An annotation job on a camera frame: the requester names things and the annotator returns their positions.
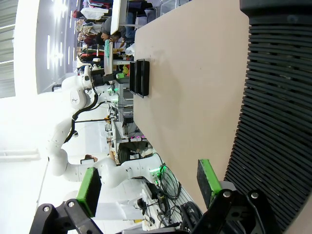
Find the wire bundle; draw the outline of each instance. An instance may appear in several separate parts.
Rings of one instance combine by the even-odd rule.
[[[191,232],[196,226],[197,222],[202,217],[200,209],[191,201],[181,205],[182,224],[181,229]]]
[[[175,211],[176,212],[179,211],[178,213],[182,217],[181,209],[179,206],[176,205],[176,200],[180,196],[182,186],[181,186],[181,183],[178,182],[178,180],[176,179],[175,175],[172,173],[170,168],[166,166],[165,163],[163,163],[160,167],[159,179],[160,179],[160,185],[158,185],[157,187],[164,194],[164,197],[167,200],[166,203],[169,206],[168,210],[163,210],[162,205],[159,204],[161,212],[157,215],[157,218],[160,220],[160,223],[159,223],[159,228],[160,228],[161,224],[164,224],[165,226],[167,226],[165,223],[163,223],[165,218],[168,218],[169,222],[171,222],[171,216]],[[174,194],[171,194],[169,190],[166,188],[166,186],[164,185],[164,183],[169,184],[170,182],[172,182],[172,185],[174,188]],[[169,200],[171,200],[174,203],[172,207],[170,207],[169,205]]]

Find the screw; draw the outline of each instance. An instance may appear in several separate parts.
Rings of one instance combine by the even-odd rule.
[[[226,198],[228,198],[228,197],[231,196],[231,192],[230,192],[230,191],[225,191],[225,192],[223,193],[223,196],[226,197]]]
[[[257,199],[259,197],[259,194],[258,193],[252,193],[252,196],[251,196],[253,199]]]
[[[75,204],[71,201],[70,203],[68,203],[69,207],[73,207]]]

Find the table surface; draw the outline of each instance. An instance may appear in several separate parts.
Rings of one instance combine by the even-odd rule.
[[[113,73],[113,43],[109,43],[109,57],[104,55],[104,72],[105,74]]]
[[[127,0],[114,0],[112,9],[111,34],[118,30],[119,24],[126,23],[127,6]]]
[[[134,97],[135,123],[203,211],[197,160],[208,158],[223,180],[243,97],[248,23],[238,0],[193,0],[136,32],[135,59],[150,62],[150,85],[149,96]]]

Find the black bracket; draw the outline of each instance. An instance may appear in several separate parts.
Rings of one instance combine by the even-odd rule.
[[[238,191],[224,189],[215,197],[191,234],[219,234],[227,221],[239,221],[246,234],[282,233],[263,192],[253,190],[241,195]]]
[[[79,234],[103,234],[76,199],[56,208],[52,204],[40,205],[29,234],[66,234],[73,229]]]

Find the black cable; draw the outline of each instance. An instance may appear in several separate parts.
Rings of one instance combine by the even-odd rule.
[[[95,108],[92,108],[90,111],[95,110],[97,107],[99,107],[100,105],[102,105],[103,103],[106,103],[105,101],[100,102]]]
[[[105,121],[107,119],[90,119],[90,120],[82,120],[82,121],[75,121],[75,123],[85,123],[85,122],[97,122],[97,121]]]
[[[145,208],[147,208],[147,207],[154,206],[154,205],[157,205],[157,204],[158,204],[158,201],[155,202],[155,203],[152,203],[152,204],[150,204],[150,205],[144,206],[144,207],[142,207],[142,208],[137,208],[137,207],[135,207],[135,208],[136,208],[136,209],[143,210],[143,209],[145,209]]]
[[[147,210],[150,212],[150,216],[148,217],[149,222],[151,223],[151,217],[152,217],[152,213],[150,211],[150,206],[147,206]]]
[[[159,155],[157,152],[155,152],[155,153],[153,153],[153,154],[152,154],[152,156],[154,156],[154,155],[158,155],[158,157],[159,157],[159,159],[160,159],[160,161],[161,161],[161,164],[163,164],[163,162],[162,162],[162,159],[161,159],[160,155]]]
[[[107,103],[110,103],[110,104],[112,104],[112,105],[115,105],[115,103],[114,102],[110,102],[110,101],[108,101]],[[133,105],[131,106],[129,106],[129,105],[126,105],[126,104],[121,104],[121,103],[117,103],[118,104],[118,106],[125,106],[125,107],[133,107]]]
[[[165,194],[164,194],[163,198],[158,198],[158,206],[160,208],[160,211],[163,214],[165,214],[165,216],[166,216],[168,210],[170,209],[170,204],[169,204],[168,197]]]
[[[171,176],[167,173],[167,172],[162,172],[163,168],[165,166],[165,163],[163,163],[160,167],[160,172],[161,172],[161,178],[160,178],[160,189],[164,192],[164,194],[172,201],[176,200],[179,198],[180,196],[180,193],[181,193],[181,189],[182,189],[182,185],[180,182],[178,182],[178,180],[176,179],[176,176],[173,174],[173,172],[170,170],[170,168],[168,166],[166,166],[166,168],[169,170],[169,172],[171,173],[171,175],[175,178],[175,182],[174,180],[171,178]],[[163,184],[163,180],[164,180],[164,175],[167,175],[169,177],[169,179],[171,180],[172,182],[172,185],[174,187],[174,190],[175,190],[175,194],[174,195],[171,195],[168,193],[167,189],[165,188],[164,184]]]
[[[200,209],[191,201],[181,205],[182,224],[181,229],[191,231],[202,217]]]
[[[73,114],[73,116],[72,116],[72,128],[71,128],[71,131],[70,131],[69,135],[65,139],[64,143],[68,142],[72,138],[73,134],[75,133],[75,121],[78,119],[79,114],[81,114],[82,112],[85,112],[85,111],[90,111],[97,104],[97,102],[98,102],[98,93],[97,93],[93,83],[92,83],[92,88],[93,88],[93,91],[94,91],[93,103],[90,106],[82,108],[82,109],[78,110],[76,113]]]
[[[165,227],[167,226],[165,223],[163,223],[163,221],[164,221],[165,218],[168,218],[168,220],[169,220],[169,222],[170,222],[170,220],[171,220],[171,215],[174,213],[175,207],[177,207],[177,206],[174,205],[172,208],[170,208],[170,209],[167,211],[166,214],[159,213],[159,214],[157,215],[157,218],[158,218],[158,219],[159,219],[159,216],[160,216],[160,215],[164,215],[164,217],[163,217],[161,220],[159,219],[160,223],[159,223],[158,228],[160,228],[161,224],[165,225]]]
[[[115,138],[114,140],[126,140],[125,138]]]
[[[136,133],[139,133],[139,132],[134,131],[134,132],[131,132],[131,133],[128,133],[128,138],[129,139],[131,139]]]

